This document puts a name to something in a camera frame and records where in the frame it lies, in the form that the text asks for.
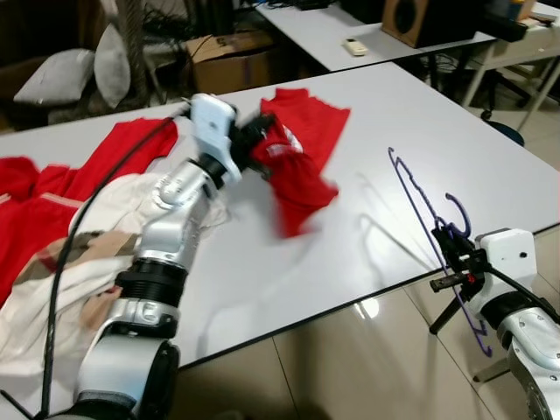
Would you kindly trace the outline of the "purple clothes hanger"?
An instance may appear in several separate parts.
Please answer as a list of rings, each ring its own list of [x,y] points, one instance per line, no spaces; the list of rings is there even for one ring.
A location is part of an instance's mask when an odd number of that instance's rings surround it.
[[[399,181],[405,193],[405,197],[407,197],[409,201],[409,206],[412,208],[413,213],[415,213],[420,227],[423,228],[424,239],[428,241],[432,251],[437,255],[437,268],[444,273],[444,276],[456,273],[453,271],[453,263],[445,262],[443,253],[440,252],[439,245],[435,239],[436,227],[439,227],[441,224],[455,223],[447,221],[443,216],[439,215],[435,207],[431,204],[431,200],[425,195],[424,189],[417,183],[416,177],[413,175],[411,169],[404,163],[402,157],[396,155],[395,148],[388,148],[388,159],[393,167],[393,171],[395,171],[397,181]],[[455,204],[455,207],[458,209],[461,216],[461,223],[455,225],[464,233],[465,244],[471,247],[471,239],[469,239],[469,235],[472,232],[471,217],[469,217],[466,212],[464,205],[461,204],[460,200],[453,196],[452,193],[445,193],[444,198]],[[453,300],[448,304],[448,307],[437,316],[437,320],[430,326],[429,332],[431,332],[432,335],[436,335],[457,312],[461,312],[465,320],[467,320],[468,327],[471,328],[473,339],[479,344],[480,351],[488,357],[488,359],[491,359],[494,355],[493,349],[484,343],[484,338],[488,335],[487,324],[485,324],[485,321],[481,319],[480,316],[473,315],[471,309],[468,308],[468,297],[459,297],[459,285],[455,285],[455,287],[447,290],[453,292]]]

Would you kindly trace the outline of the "red polo shirt white logo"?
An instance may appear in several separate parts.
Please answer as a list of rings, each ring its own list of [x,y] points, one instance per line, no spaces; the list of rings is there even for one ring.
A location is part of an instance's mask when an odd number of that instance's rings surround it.
[[[268,183],[277,204],[277,234],[302,235],[304,224],[339,195],[323,177],[323,169],[339,143],[351,109],[311,95],[307,88],[277,88],[272,99],[260,101],[261,116],[275,122],[251,157],[268,169]]]

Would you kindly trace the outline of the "white shirt plaid trim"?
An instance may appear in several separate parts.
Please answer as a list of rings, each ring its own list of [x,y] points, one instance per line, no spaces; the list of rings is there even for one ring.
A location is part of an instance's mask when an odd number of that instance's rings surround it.
[[[115,297],[115,279],[131,263],[141,229],[163,211],[155,201],[163,173],[111,181],[81,222],[57,296],[56,361],[84,356]],[[0,377],[44,371],[48,298],[65,237],[44,247],[17,276],[0,307]]]

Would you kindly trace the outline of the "brown cardboard box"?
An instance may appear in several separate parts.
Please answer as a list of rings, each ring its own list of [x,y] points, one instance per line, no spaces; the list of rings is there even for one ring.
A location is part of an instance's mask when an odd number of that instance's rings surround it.
[[[275,43],[265,31],[205,36],[183,43],[193,84],[209,95],[227,95],[272,83],[270,59]]]

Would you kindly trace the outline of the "large white table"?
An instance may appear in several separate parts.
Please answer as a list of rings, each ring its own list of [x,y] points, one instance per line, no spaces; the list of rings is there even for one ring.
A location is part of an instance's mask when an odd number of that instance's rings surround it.
[[[399,66],[293,81],[351,115],[325,179],[339,188],[308,232],[277,236],[256,173],[223,189],[228,217],[201,236],[175,339],[184,368],[425,277],[436,257],[397,179],[400,158],[433,207],[473,232],[557,223],[559,172]]]

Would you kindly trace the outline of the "round blue stool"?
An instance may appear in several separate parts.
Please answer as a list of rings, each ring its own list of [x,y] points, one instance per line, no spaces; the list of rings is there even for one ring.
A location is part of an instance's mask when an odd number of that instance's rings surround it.
[[[509,127],[509,125],[496,121],[486,121],[486,123],[489,125],[489,127],[496,129],[496,131],[501,135],[508,137],[508,139],[513,141],[513,143],[519,144],[520,147],[524,147],[525,139],[519,131],[516,131],[515,128]]]

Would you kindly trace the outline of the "small white table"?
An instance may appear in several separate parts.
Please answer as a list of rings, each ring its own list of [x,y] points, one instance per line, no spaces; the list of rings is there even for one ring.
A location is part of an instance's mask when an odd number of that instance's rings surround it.
[[[324,9],[300,10],[293,7],[273,8],[260,3],[255,10],[284,33],[293,43],[303,48],[313,59],[329,72],[348,71],[357,67],[398,61],[413,56],[428,56],[431,71],[438,71],[436,53],[450,53],[459,50],[458,63],[465,67],[475,67],[477,73],[465,92],[464,104],[471,103],[479,89],[481,80],[489,71],[511,67],[517,71],[521,65],[533,61],[547,61],[542,72],[543,84],[538,88],[529,87],[532,93],[528,111],[533,113],[559,79],[560,21],[559,9],[539,3],[527,3],[537,15],[553,17],[550,25],[532,24],[524,38],[517,41],[498,40],[483,32],[463,41],[441,45],[413,48],[382,31],[380,24],[364,24],[352,17],[337,4]],[[367,46],[367,56],[353,57],[343,47],[345,39],[357,39]]]

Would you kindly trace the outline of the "white remote control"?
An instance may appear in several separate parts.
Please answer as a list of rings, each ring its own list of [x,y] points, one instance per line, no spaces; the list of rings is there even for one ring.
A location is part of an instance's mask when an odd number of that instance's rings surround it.
[[[356,38],[348,38],[343,41],[343,47],[353,57],[364,57],[368,55],[367,46]]]

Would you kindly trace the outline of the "wide grey pillow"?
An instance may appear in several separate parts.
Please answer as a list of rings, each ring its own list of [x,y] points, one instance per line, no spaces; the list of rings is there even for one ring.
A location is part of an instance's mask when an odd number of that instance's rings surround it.
[[[13,101],[36,107],[74,103],[83,96],[94,64],[95,52],[88,49],[54,53],[29,77]]]

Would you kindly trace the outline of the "wooden speaker black front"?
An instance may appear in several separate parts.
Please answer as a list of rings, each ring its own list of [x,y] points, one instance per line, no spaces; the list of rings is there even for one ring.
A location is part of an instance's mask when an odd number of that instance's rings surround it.
[[[483,0],[385,0],[381,30],[413,48],[472,39]]]

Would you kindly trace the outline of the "red shirt white stripes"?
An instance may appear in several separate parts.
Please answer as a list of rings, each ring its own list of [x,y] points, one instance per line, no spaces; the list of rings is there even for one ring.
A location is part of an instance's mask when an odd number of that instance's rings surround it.
[[[80,167],[36,167],[30,157],[0,157],[0,307],[25,265],[44,247],[67,236],[77,209],[117,161],[135,148],[115,178],[144,173],[179,140],[172,120],[119,122]]]

